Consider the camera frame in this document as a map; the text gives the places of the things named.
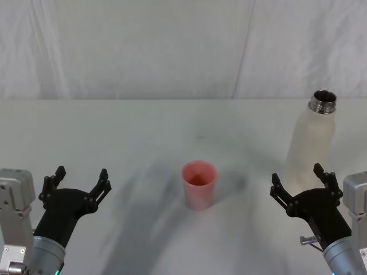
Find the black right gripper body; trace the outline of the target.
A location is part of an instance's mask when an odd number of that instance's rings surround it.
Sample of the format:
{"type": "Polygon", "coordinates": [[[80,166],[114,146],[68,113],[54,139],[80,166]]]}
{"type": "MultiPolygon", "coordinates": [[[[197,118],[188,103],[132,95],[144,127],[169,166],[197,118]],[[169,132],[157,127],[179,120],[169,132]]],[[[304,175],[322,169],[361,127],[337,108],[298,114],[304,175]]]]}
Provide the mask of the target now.
{"type": "Polygon", "coordinates": [[[322,248],[351,236],[352,232],[337,209],[342,191],[327,188],[306,190],[286,199],[286,213],[305,220],[322,248]]]}

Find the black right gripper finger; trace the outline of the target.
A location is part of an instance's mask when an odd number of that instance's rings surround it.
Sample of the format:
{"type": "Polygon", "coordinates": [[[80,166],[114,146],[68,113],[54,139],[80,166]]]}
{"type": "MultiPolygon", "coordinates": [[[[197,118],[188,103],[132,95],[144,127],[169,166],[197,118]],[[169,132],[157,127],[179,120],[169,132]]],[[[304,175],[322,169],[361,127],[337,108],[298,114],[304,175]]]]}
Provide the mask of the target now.
{"type": "Polygon", "coordinates": [[[324,187],[330,193],[330,196],[335,200],[335,206],[338,207],[343,197],[343,192],[339,188],[337,178],[334,172],[325,172],[319,163],[316,163],[313,168],[313,172],[316,177],[324,184],[324,187]]]}
{"type": "Polygon", "coordinates": [[[291,196],[283,187],[280,178],[277,173],[272,174],[272,186],[270,189],[270,196],[285,209],[286,214],[289,217],[294,217],[296,214],[296,204],[295,199],[291,196]]]}

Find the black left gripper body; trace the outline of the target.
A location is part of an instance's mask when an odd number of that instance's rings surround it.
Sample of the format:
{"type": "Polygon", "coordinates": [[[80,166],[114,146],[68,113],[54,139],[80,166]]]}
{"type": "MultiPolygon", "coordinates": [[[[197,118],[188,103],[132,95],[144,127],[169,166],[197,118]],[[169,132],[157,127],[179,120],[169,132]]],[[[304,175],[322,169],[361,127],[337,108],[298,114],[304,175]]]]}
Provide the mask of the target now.
{"type": "Polygon", "coordinates": [[[96,200],[87,192],[63,188],[39,195],[45,212],[33,235],[51,239],[66,247],[78,220],[96,212],[96,200]]]}

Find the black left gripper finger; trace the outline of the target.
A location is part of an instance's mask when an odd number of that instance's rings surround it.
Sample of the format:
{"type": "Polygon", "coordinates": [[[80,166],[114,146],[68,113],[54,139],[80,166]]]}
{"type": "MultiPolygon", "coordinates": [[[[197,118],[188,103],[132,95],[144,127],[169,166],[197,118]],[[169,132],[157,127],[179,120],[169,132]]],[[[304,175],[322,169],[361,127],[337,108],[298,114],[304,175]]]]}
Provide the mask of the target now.
{"type": "Polygon", "coordinates": [[[46,209],[52,194],[57,190],[60,182],[64,179],[66,170],[64,166],[58,166],[56,172],[52,176],[45,176],[42,191],[38,198],[42,202],[42,206],[46,209]]]}
{"type": "Polygon", "coordinates": [[[108,180],[108,172],[104,168],[101,170],[99,180],[94,188],[84,197],[84,206],[87,213],[95,213],[99,204],[111,191],[111,184],[108,180]]]}

